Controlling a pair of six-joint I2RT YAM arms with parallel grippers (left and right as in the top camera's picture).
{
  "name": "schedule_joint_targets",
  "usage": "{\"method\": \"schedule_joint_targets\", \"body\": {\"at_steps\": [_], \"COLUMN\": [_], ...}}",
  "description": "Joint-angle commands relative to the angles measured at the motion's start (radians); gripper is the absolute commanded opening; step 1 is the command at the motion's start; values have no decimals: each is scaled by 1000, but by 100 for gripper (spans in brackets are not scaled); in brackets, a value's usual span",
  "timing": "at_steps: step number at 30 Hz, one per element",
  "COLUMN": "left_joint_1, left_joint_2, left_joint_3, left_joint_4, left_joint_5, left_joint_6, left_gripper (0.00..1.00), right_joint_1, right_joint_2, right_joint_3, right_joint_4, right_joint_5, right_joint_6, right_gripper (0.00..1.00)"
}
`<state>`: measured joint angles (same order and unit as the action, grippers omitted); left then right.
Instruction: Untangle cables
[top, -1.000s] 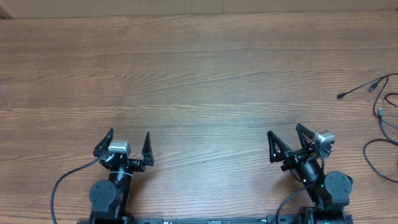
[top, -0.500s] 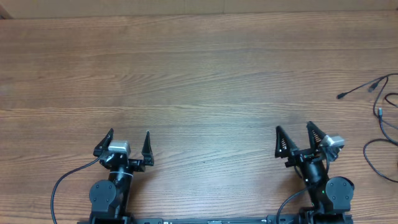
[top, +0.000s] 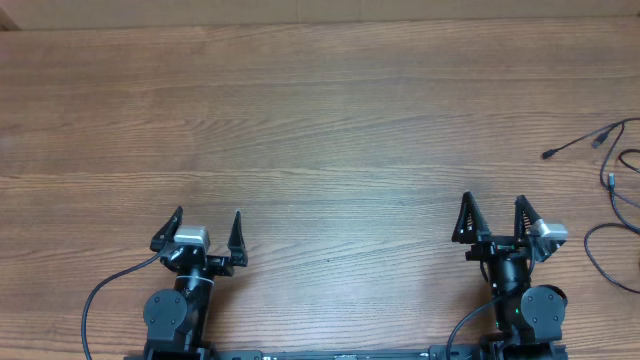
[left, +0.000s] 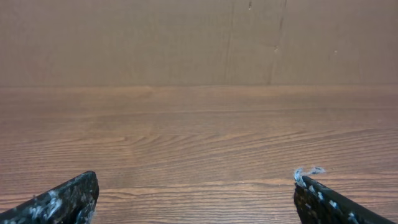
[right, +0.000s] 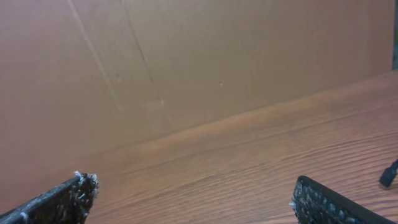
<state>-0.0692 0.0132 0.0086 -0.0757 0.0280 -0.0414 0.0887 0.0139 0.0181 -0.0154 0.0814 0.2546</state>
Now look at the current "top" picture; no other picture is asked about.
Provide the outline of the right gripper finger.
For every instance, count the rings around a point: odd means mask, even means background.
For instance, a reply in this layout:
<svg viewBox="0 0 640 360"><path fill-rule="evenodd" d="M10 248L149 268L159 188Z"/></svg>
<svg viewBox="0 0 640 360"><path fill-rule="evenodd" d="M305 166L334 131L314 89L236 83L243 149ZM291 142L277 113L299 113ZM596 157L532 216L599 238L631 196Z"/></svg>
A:
<svg viewBox="0 0 640 360"><path fill-rule="evenodd" d="M488 223L479 210L473 194L463 194L458 219L451 237L453 242L474 244L491 236Z"/></svg>
<svg viewBox="0 0 640 360"><path fill-rule="evenodd" d="M526 231L541 219L529 200L524 195L519 195L515 202L514 235L523 239Z"/></svg>

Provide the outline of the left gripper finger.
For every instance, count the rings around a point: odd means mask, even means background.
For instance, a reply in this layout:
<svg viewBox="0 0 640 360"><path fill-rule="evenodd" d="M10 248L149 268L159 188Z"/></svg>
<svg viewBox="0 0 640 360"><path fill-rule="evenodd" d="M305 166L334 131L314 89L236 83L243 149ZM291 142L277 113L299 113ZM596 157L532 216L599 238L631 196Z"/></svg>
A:
<svg viewBox="0 0 640 360"><path fill-rule="evenodd" d="M247 267L248 266L248 254L242 234L241 212L235 213L234 222L232 225L231 233L227 243L227 248L230 251L231 263L234 266Z"/></svg>
<svg viewBox="0 0 640 360"><path fill-rule="evenodd" d="M150 250L160 252L174 241L175 234L182 224L183 208L178 206L169 220L155 233L150 242Z"/></svg>

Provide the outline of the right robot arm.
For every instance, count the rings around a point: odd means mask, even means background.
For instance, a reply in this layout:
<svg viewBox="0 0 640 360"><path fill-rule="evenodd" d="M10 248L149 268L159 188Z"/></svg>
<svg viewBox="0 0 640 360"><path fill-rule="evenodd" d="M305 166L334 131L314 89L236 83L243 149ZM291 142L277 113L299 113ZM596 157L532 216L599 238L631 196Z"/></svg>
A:
<svg viewBox="0 0 640 360"><path fill-rule="evenodd" d="M468 261L480 265L490 286L491 299L471 311L452 330L444 357L465 355L469 359L566 359L562 324L567 295L553 285L532 284L535 266L545 262L568 240L562 224L546 222L528 199L514 202L514 232L494 235L473 194L462 195L458 219L451 237L466 244ZM497 331L484 335L473 346L454 345L462 327L484 311L492 309Z"/></svg>

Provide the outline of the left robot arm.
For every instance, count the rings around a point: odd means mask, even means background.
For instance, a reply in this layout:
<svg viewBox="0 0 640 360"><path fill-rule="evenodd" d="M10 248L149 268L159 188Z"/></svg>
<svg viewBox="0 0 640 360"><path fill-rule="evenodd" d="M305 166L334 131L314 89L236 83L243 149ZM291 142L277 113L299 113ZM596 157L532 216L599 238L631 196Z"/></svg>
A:
<svg viewBox="0 0 640 360"><path fill-rule="evenodd" d="M248 265L239 212L227 256L210 255L207 228L184 225L182 217L183 209L177 208L150 242L150 250L176 278L173 287L155 292L144 305L145 359L218 359L214 346L204 340L215 279L231 277L237 267Z"/></svg>

